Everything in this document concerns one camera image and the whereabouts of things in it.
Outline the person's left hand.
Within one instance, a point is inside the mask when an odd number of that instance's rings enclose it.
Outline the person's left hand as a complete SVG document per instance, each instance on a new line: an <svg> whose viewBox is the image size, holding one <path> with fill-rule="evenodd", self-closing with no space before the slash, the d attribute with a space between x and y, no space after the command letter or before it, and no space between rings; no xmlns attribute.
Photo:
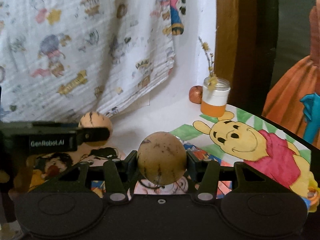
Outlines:
<svg viewBox="0 0 320 240"><path fill-rule="evenodd" d="M14 201L28 192L34 161L33 155L19 164L6 164L1 168L1 206L5 218L5 221L1 222L1 239L23 239L25 236L16 220Z"/></svg>

